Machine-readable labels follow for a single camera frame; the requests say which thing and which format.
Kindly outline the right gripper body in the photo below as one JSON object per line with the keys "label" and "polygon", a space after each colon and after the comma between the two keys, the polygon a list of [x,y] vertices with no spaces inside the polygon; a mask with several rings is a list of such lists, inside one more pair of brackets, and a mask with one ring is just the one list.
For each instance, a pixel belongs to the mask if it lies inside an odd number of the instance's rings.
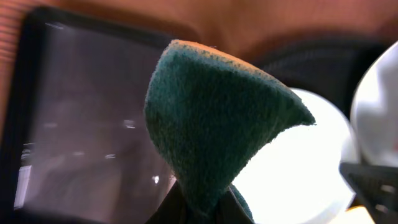
{"label": "right gripper body", "polygon": [[397,224],[397,168],[342,162],[340,174],[376,224]]}

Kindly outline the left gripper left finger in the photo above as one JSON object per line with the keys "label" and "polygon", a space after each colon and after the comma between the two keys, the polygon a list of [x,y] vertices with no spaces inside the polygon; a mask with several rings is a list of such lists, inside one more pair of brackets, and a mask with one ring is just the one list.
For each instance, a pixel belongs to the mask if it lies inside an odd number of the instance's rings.
{"label": "left gripper left finger", "polygon": [[187,208],[178,182],[145,224],[186,224]]}

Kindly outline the pale green plate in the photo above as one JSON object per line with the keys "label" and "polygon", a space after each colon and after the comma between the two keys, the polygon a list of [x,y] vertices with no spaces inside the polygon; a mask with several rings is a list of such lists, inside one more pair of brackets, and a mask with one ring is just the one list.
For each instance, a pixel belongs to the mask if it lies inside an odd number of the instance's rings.
{"label": "pale green plate", "polygon": [[397,167],[397,43],[364,73],[354,93],[350,120],[367,162]]}

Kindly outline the black round tray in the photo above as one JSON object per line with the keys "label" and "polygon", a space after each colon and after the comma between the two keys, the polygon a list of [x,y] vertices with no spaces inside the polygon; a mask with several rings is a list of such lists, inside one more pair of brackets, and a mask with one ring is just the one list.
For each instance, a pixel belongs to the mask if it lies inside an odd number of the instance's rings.
{"label": "black round tray", "polygon": [[360,79],[388,47],[359,37],[307,39],[268,52],[254,65],[287,86],[326,98],[349,118]]}

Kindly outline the black rectangular tray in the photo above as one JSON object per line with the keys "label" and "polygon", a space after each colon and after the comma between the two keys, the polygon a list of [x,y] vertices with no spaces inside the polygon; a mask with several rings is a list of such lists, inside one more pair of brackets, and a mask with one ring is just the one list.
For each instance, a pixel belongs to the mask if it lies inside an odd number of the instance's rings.
{"label": "black rectangular tray", "polygon": [[2,223],[150,218],[170,168],[144,99],[171,39],[52,7],[25,16],[2,132]]}

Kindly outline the light blue plate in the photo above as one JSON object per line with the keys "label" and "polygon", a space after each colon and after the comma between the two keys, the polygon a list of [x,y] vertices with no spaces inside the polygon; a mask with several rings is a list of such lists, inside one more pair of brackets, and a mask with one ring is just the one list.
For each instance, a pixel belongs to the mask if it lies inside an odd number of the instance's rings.
{"label": "light blue plate", "polygon": [[293,91],[316,123],[280,133],[233,181],[255,223],[330,223],[355,196],[339,172],[341,162],[360,162],[349,121],[324,97]]}

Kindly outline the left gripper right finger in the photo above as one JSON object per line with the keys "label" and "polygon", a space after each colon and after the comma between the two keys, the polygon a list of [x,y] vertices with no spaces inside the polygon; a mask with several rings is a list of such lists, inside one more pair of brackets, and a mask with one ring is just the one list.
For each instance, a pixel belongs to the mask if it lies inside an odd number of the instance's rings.
{"label": "left gripper right finger", "polygon": [[218,200],[216,213],[216,224],[254,224],[245,213],[242,206],[229,188]]}

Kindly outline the green scouring sponge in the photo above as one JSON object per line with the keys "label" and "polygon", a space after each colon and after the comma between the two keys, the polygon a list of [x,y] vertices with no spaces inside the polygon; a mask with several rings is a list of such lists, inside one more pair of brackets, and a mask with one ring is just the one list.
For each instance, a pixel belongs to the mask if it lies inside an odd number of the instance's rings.
{"label": "green scouring sponge", "polygon": [[253,221],[234,178],[281,132],[310,126],[302,100],[263,70],[213,47],[173,40],[151,76],[146,127],[185,199],[186,223],[215,223],[231,188]]}

